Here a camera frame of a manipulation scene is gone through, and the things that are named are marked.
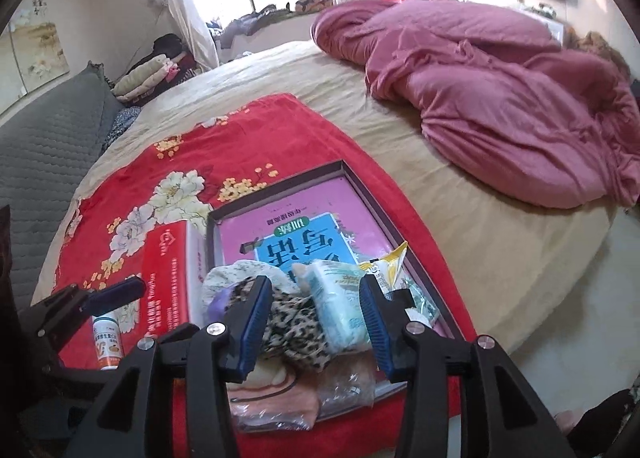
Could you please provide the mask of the cream plush rabbit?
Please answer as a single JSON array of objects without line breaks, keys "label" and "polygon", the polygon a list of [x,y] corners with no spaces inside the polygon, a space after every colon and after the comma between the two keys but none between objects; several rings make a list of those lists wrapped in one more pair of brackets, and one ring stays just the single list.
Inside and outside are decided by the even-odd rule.
[{"label": "cream plush rabbit", "polygon": [[280,358],[260,358],[254,369],[247,375],[241,386],[247,390],[260,390],[270,386],[280,386],[285,382],[288,371]]}]

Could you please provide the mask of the white floral scrunchie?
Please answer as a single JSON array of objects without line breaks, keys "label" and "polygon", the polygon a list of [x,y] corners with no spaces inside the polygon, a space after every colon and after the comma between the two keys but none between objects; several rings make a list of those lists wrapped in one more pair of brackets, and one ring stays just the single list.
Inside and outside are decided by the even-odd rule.
[{"label": "white floral scrunchie", "polygon": [[273,288],[282,291],[282,293],[300,295],[300,289],[291,277],[277,267],[256,260],[238,260],[229,265],[214,267],[204,278],[200,293],[200,307],[206,321],[209,320],[209,305],[212,304],[218,293],[242,282],[245,278],[258,275],[269,278]]}]

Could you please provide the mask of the leopard print scrunchie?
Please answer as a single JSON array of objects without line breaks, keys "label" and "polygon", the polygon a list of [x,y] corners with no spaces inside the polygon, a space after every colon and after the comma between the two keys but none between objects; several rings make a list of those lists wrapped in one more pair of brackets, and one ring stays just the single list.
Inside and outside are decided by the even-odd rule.
[{"label": "leopard print scrunchie", "polygon": [[329,365],[328,341],[311,297],[272,290],[259,356],[280,358],[304,371],[320,372]]}]

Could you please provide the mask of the pink bag with headband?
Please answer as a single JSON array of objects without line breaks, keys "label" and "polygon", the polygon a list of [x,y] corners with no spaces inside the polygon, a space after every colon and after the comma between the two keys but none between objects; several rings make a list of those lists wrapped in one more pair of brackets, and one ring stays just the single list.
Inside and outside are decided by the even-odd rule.
[{"label": "pink bag with headband", "polygon": [[376,368],[369,353],[337,356],[320,372],[285,366],[288,375],[280,386],[247,390],[242,383],[228,384],[230,412],[240,430],[308,431],[320,419],[374,404]]}]

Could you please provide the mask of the light blue tissue pack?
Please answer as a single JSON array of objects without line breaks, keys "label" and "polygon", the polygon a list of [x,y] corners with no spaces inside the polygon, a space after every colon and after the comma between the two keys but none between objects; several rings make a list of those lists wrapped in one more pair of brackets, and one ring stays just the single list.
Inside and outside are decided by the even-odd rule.
[{"label": "light blue tissue pack", "polygon": [[360,309],[359,285],[363,270],[356,264],[314,260],[294,263],[299,288],[314,300],[320,326],[331,354],[360,353],[370,348]]}]

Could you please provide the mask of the yellow snack packet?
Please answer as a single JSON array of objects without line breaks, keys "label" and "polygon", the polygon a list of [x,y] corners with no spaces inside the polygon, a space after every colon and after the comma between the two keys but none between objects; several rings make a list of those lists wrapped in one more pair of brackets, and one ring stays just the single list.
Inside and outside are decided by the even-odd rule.
[{"label": "yellow snack packet", "polygon": [[397,290],[408,290],[412,305],[408,304],[405,311],[410,321],[420,322],[430,328],[436,327],[440,312],[432,297],[424,291],[405,269],[405,259],[409,245],[403,241],[399,246],[386,255],[358,263],[363,272],[375,276],[387,299]]}]

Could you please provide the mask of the white supplement bottle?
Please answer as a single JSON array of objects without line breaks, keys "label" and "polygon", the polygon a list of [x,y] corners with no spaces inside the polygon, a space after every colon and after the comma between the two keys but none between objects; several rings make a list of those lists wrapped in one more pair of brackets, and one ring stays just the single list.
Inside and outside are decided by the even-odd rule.
[{"label": "white supplement bottle", "polygon": [[124,358],[122,339],[114,314],[106,313],[92,319],[92,334],[96,360],[101,370],[116,369]]}]

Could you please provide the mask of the red cardboard box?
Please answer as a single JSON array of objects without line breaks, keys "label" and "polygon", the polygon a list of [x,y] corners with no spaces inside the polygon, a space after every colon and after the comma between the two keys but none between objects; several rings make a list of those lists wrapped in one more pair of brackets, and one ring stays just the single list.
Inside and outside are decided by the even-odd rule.
[{"label": "red cardboard box", "polygon": [[140,300],[142,334],[160,337],[179,325],[204,324],[201,306],[206,276],[204,235],[188,220],[159,225],[146,235]]}]

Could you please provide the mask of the red floral blanket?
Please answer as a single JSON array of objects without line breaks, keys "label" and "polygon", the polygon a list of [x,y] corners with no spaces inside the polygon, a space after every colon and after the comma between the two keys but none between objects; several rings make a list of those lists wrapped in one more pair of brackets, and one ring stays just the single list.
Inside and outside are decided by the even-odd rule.
[{"label": "red floral blanket", "polygon": [[[72,284],[103,289],[142,270],[149,224],[197,217],[294,174],[345,160],[398,227],[454,314],[463,336],[475,337],[445,259],[395,181],[346,133],[291,94],[265,96],[212,117],[186,133],[155,141],[81,199],[64,234],[52,291]],[[186,192],[190,213],[167,218]],[[123,249],[116,235],[131,234]],[[393,447],[405,394],[372,408],[323,421],[311,431],[237,433],[241,457],[364,457]]]}]

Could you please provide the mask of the beige bed sheet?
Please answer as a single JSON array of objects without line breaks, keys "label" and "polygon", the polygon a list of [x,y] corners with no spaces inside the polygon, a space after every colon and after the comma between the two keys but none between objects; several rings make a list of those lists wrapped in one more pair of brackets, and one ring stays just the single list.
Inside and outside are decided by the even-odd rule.
[{"label": "beige bed sheet", "polygon": [[76,197],[89,196],[154,142],[278,92],[340,128],[399,185],[442,249],[474,326],[507,350],[532,337],[598,261],[618,212],[611,200],[546,209],[489,189],[436,153],[415,110],[374,100],[360,70],[310,41],[200,75],[145,105],[91,167]]}]

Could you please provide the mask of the grey quilted headboard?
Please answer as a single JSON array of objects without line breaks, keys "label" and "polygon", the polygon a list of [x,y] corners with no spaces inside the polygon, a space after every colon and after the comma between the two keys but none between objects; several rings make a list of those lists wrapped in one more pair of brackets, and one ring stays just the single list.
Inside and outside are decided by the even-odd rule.
[{"label": "grey quilted headboard", "polygon": [[1,204],[11,208],[11,284],[29,306],[75,189],[98,160],[122,103],[101,64],[39,96],[1,127]]}]

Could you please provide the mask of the dark tray with pink book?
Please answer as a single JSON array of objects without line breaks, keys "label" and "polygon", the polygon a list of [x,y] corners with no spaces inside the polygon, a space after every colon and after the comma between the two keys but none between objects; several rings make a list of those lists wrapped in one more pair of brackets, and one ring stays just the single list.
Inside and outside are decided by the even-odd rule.
[{"label": "dark tray with pink book", "polygon": [[[359,262],[386,255],[403,241],[367,186],[338,161],[212,212],[206,233],[207,264],[210,271],[242,259],[265,262],[297,285],[294,263],[329,260],[358,267]],[[439,320],[432,329],[442,337],[460,338],[454,316],[410,247],[405,269],[439,308]],[[249,281],[245,278],[235,284],[229,308],[244,297]],[[374,403],[395,391],[396,386],[376,370]]]}]

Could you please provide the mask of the blue patterned pillow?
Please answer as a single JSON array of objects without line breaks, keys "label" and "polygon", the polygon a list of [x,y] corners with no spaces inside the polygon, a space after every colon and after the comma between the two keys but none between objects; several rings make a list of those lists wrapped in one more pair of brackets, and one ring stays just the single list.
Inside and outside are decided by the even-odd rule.
[{"label": "blue patterned pillow", "polygon": [[117,139],[119,139],[137,120],[142,112],[141,107],[126,107],[120,110],[114,118],[110,131],[102,144],[104,153]]}]

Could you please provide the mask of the folded clothes pile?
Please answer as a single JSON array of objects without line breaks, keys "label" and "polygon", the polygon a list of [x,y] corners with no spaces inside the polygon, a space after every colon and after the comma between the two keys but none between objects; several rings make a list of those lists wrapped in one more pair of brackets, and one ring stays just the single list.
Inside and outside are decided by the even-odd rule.
[{"label": "folded clothes pile", "polygon": [[155,39],[152,52],[116,82],[112,93],[126,106],[143,106],[196,75],[200,67],[175,34]]}]

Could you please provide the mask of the pink crumpled duvet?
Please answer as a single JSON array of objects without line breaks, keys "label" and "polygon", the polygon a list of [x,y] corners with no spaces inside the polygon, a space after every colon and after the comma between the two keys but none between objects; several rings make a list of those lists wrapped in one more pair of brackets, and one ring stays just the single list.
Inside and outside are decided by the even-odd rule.
[{"label": "pink crumpled duvet", "polygon": [[572,209],[639,197],[639,108],[626,76],[507,8],[457,0],[354,0],[311,36],[364,70],[375,99],[406,102],[431,145],[496,191]]}]

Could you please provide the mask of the white curtain left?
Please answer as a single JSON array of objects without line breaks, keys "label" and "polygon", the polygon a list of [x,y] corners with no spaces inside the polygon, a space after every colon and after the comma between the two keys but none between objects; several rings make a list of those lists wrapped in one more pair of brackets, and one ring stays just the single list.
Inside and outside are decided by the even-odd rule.
[{"label": "white curtain left", "polygon": [[219,66],[215,42],[202,20],[194,0],[166,0],[169,13],[180,29],[194,60],[202,70]]}]

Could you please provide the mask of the clothes on window sill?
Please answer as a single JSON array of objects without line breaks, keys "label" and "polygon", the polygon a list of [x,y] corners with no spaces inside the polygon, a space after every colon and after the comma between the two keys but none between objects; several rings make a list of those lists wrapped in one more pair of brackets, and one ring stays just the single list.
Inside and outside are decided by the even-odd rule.
[{"label": "clothes on window sill", "polygon": [[217,46],[222,50],[229,50],[236,36],[253,36],[258,30],[267,26],[281,23],[291,18],[315,14],[333,5],[334,0],[298,0],[294,8],[291,8],[288,3],[282,9],[278,9],[274,4],[268,4],[260,11],[254,11],[236,18],[224,28],[215,25],[213,22],[209,22],[207,27],[211,33],[216,30],[216,34],[213,34],[213,37],[217,41]]}]

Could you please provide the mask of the brown clothes heap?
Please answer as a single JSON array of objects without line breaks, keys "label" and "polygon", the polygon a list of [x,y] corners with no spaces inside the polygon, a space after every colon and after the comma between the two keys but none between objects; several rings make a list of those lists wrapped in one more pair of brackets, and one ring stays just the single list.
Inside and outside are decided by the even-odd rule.
[{"label": "brown clothes heap", "polygon": [[628,82],[632,81],[629,65],[622,53],[613,48],[600,33],[590,30],[585,36],[579,37],[575,29],[570,27],[565,33],[565,47],[588,52],[611,62]]}]

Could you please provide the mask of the wall painting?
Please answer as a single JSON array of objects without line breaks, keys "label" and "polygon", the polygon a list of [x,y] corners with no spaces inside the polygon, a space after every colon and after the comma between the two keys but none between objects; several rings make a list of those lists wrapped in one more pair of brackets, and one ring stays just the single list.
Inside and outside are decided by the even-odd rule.
[{"label": "wall painting", "polygon": [[23,0],[1,34],[1,111],[69,71],[47,0]]}]

